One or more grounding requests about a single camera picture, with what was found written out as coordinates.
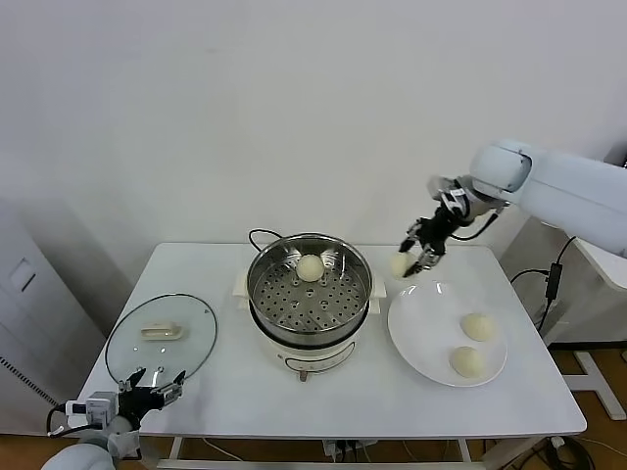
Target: white plate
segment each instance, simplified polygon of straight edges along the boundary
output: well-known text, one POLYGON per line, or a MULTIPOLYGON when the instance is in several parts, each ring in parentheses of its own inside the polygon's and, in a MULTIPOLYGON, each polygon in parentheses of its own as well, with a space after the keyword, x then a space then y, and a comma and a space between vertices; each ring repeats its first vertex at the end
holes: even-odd
POLYGON ((407 287, 392 301, 388 327, 401 356, 422 375, 452 387, 476 387, 497 377, 507 359, 507 343, 500 328, 486 342, 471 340, 461 330, 461 319, 475 311, 489 314, 498 326, 498 318, 486 310, 463 299, 451 284, 429 281, 407 287), (482 377, 468 379, 455 372, 449 359, 460 346, 471 346, 483 355, 482 377))

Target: pot lid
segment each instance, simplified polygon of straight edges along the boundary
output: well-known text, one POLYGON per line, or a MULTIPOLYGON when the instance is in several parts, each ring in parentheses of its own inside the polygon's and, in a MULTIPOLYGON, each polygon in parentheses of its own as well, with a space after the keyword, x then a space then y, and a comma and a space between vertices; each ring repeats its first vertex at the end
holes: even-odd
POLYGON ((187 294, 156 297, 116 326, 105 350, 111 377, 124 381, 146 368, 139 385, 161 386, 180 372, 191 377, 214 348, 217 320, 205 302, 187 294))

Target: power strip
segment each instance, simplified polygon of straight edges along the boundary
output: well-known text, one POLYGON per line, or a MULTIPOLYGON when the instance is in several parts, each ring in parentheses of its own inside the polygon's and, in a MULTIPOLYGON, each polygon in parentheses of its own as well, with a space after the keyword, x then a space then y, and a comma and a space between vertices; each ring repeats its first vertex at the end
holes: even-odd
MULTIPOLYGON (((342 450, 337 446, 338 440, 332 441, 322 441, 322 447, 324 448, 324 455, 327 457, 332 457, 333 461, 337 460, 338 455, 342 455, 342 450)), ((373 444, 378 443, 378 441, 357 441, 357 449, 364 448, 367 446, 372 446, 373 444)), ((349 452, 352 452, 353 448, 346 446, 346 453, 348 455, 349 452)))

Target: wooden floor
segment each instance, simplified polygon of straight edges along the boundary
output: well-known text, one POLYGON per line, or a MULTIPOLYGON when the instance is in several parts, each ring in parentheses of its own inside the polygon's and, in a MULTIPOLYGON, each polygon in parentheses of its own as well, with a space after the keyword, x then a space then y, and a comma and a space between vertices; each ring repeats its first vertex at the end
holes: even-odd
MULTIPOLYGON (((560 370, 564 374, 580 373, 581 370, 571 352, 553 352, 560 370)), ((594 351, 593 357, 619 400, 627 407, 627 363, 619 350, 594 351)), ((604 442, 620 451, 627 453, 627 421, 611 421, 594 393, 575 394, 586 419, 588 430, 581 437, 604 442)), ((171 438, 147 438, 142 443, 144 455, 167 457, 171 438)), ((70 439, 50 440, 46 438, 29 438, 18 436, 0 436, 0 468, 7 470, 40 469, 44 462, 57 451, 74 442, 70 439)), ((320 441, 236 441, 212 440, 245 460, 256 461, 330 461, 322 452, 320 441)), ((438 461, 443 457, 447 460, 459 460, 458 447, 455 443, 447 445, 444 441, 407 442, 410 452, 419 461, 438 461)), ((482 453, 482 442, 469 443, 473 458, 478 459, 482 453)), ((627 468, 627 458, 603 446, 582 443, 593 456, 597 469, 618 470, 627 468)), ((379 442, 368 447, 368 454, 373 462, 409 462, 411 457, 403 443, 379 442)), ((185 440, 182 458, 204 458, 224 460, 218 451, 207 446, 199 439, 185 440)), ((359 452, 360 461, 364 461, 363 452, 359 452)), ((347 461, 353 461, 349 453, 347 461)), ((136 462, 125 462, 122 470, 141 469, 136 462)), ((538 458, 532 458, 525 470, 546 470, 548 467, 538 458)))

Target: white robotic arm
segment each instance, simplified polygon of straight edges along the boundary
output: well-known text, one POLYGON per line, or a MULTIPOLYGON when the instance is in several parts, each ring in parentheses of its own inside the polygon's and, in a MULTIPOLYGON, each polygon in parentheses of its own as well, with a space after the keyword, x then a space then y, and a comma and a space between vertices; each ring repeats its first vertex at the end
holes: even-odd
POLYGON ((115 470, 121 460, 140 460, 139 427, 149 411, 162 409, 178 400, 183 393, 185 371, 161 387, 138 386, 145 368, 120 381, 120 390, 96 392, 85 402, 68 401, 50 411, 46 427, 50 438, 60 438, 81 431, 75 446, 68 446, 48 460, 42 470, 115 470), (51 431, 55 412, 67 416, 84 416, 87 424, 51 431))
POLYGON ((458 228, 506 204, 627 258, 625 168, 504 140, 481 149, 468 175, 435 178, 429 189, 441 204, 432 218, 412 225, 401 244, 401 252, 416 242, 422 247, 406 276, 434 266, 458 228))
POLYGON ((511 141, 472 161, 474 189, 608 252, 627 256, 627 171, 511 141))

